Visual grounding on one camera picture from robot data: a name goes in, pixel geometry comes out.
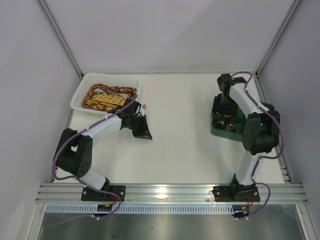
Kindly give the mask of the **orange grey floral tie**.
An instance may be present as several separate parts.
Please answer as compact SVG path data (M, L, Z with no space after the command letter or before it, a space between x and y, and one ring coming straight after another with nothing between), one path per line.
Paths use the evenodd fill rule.
M217 115L213 120L213 127L218 130L225 130L226 128L226 118L224 115Z

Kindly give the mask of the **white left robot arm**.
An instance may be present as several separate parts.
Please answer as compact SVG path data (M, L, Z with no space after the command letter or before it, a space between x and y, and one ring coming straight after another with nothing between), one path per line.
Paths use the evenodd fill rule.
M92 166L93 147L122 129L131 130L134 138L152 140L145 109L135 98L126 99L124 106L108 111L84 128L66 128L53 157L53 178L59 181L73 178L94 191L109 192L110 181Z

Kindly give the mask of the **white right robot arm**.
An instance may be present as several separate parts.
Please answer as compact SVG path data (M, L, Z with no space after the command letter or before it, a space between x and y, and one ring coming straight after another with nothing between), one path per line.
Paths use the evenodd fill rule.
M217 84L220 93L213 100L211 133L242 142L245 154L234 181L253 185L260 160L269 159L268 154L279 144L280 114L253 97L243 77L224 73Z

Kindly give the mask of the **rolled brown floral tie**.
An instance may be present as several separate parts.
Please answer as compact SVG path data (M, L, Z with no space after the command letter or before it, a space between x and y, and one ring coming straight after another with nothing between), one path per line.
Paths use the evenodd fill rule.
M237 128L237 123L236 122L231 122L231 123L227 123L225 125L224 130L227 131L227 132L235 133L236 132L236 128Z

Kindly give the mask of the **green compartment organizer tray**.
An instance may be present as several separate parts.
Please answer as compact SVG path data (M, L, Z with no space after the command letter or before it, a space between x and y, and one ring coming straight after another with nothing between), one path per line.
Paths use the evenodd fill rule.
M249 119L250 126L247 127L247 118L234 100L231 101L230 108L222 108L222 96L221 93L218 94L213 101L210 127L212 135L238 142L247 140L253 144L279 144L280 131L269 116L262 113L260 131L255 129L257 125L254 124L253 118Z

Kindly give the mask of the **gold patterned tie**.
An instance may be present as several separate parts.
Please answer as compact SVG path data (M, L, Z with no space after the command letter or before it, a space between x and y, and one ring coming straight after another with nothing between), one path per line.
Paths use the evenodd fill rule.
M87 95L81 102L84 109L107 112L125 105L126 98L105 93Z

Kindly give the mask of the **white perforated plastic basket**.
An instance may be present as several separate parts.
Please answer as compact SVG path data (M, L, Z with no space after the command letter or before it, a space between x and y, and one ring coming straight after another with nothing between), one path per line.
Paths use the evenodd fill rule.
M75 111L104 115L131 100L140 101L142 83L136 79L102 73L88 73L76 89L70 106Z

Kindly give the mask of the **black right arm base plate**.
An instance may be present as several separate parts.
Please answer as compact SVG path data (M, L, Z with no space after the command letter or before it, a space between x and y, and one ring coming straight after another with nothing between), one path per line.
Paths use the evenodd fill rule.
M231 186L219 185L212 189L216 202L260 202L261 198L256 185Z

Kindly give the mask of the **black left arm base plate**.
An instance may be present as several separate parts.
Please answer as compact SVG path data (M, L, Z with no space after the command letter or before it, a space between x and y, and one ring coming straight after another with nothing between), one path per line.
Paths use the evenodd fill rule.
M103 189L102 191L108 191L118 195L122 202L125 200L125 185L110 185L107 190ZM111 194L106 194L104 192L92 190L88 187L84 187L82 189L81 200L84 202L112 202L114 198L115 197Z

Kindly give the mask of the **aluminium front rail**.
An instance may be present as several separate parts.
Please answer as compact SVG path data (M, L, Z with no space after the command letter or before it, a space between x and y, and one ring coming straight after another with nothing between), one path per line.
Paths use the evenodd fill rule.
M212 193L218 184L130 184L123 186L124 202L137 204L205 204L213 203ZM307 204L308 198L302 184L270 184L269 204ZM83 185L80 183L42 183L35 201L37 203L80 203Z

